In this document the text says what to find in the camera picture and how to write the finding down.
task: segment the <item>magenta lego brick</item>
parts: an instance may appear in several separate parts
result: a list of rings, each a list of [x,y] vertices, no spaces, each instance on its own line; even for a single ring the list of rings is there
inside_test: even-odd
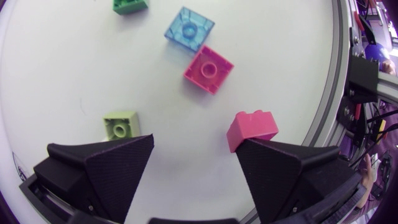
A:
[[[259,138],[272,139],[279,132],[271,112],[257,110],[247,114],[239,112],[229,127],[226,137],[228,139],[229,151],[235,152],[236,148],[245,139]]]
[[[184,77],[211,94],[216,94],[234,65],[204,45],[184,72]]]

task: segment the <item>light green lego brick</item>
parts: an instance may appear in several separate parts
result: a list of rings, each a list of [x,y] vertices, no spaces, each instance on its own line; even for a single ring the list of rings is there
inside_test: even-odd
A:
[[[119,15],[129,14],[148,8],[145,0],[113,0],[113,11]]]
[[[116,111],[104,116],[108,140],[140,136],[138,115],[134,111]]]

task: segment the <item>wire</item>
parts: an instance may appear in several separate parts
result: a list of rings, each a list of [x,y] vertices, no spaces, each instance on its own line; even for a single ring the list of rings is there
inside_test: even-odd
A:
[[[386,118],[388,116],[391,116],[391,115],[394,115],[394,114],[397,114],[397,113],[398,113],[398,110],[390,111],[388,113],[384,113],[384,114],[379,115],[377,117],[371,118],[371,119],[367,120],[367,122],[370,123],[370,122],[373,122],[373,121],[377,121],[379,119],[383,119],[383,118]]]
[[[380,116],[379,108],[374,103],[372,103],[372,105],[373,105],[374,109],[376,109],[377,115]]]
[[[366,5],[366,14],[365,14],[365,20],[366,18],[368,18],[368,12],[369,12],[369,3],[371,2],[371,0],[368,0],[368,4]]]
[[[373,145],[371,147],[369,147],[369,149],[365,150],[362,154],[362,156],[360,156],[357,160],[355,160],[355,162],[353,162],[350,167],[353,167],[354,165],[356,165],[361,159],[363,159],[365,157],[365,155],[370,152],[370,150],[373,149],[373,147],[375,145],[378,144],[378,142],[389,132],[389,131],[393,131],[395,129],[398,129],[398,123],[393,124],[391,126],[389,126],[385,131],[382,132],[381,136],[373,143]]]
[[[398,123],[389,126],[389,128],[387,128],[385,131],[379,131],[379,132],[376,132],[376,133],[367,133],[366,135],[367,136],[373,136],[373,135],[378,135],[378,134],[384,134],[384,133],[388,133],[389,131],[393,131],[393,130],[396,130],[396,129],[398,129]]]
[[[365,157],[365,155],[366,155],[370,150],[372,150],[373,147],[374,147],[375,145],[377,145],[378,142],[379,142],[386,134],[387,134],[387,133],[383,133],[383,134],[376,140],[376,142],[374,142],[373,145],[372,145],[371,147],[369,147],[369,149],[367,149],[367,150],[365,150],[365,151],[363,152],[362,156],[360,156],[357,160],[355,160],[355,162],[353,162],[353,163],[350,165],[350,167],[353,167],[354,165],[356,165],[356,163],[358,163],[361,159],[363,159],[363,158]]]

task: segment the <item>person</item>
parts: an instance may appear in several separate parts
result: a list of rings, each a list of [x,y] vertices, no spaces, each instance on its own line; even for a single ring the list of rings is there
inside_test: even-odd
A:
[[[396,76],[396,66],[394,62],[391,60],[385,60],[382,63],[382,71]],[[380,108],[380,114],[394,110],[398,110],[398,106],[384,103]],[[386,120],[386,127],[388,128],[390,125],[398,123],[398,114],[394,114],[384,119]],[[377,170],[376,180],[373,179],[370,155],[375,153],[377,153],[379,159],[383,158],[385,155],[391,156],[392,164],[390,176],[393,176],[398,163],[398,129],[388,132],[386,138],[382,139],[378,145],[370,150],[369,154],[366,154],[364,160],[360,162],[359,171],[362,175],[362,185],[366,188],[366,192],[361,200],[356,204],[356,208],[347,216],[343,223],[352,223],[360,216],[367,214],[371,209],[376,208],[382,200],[382,197],[376,198],[372,194],[373,185],[380,188],[387,187],[387,184],[383,181],[383,172],[381,171],[380,166]]]

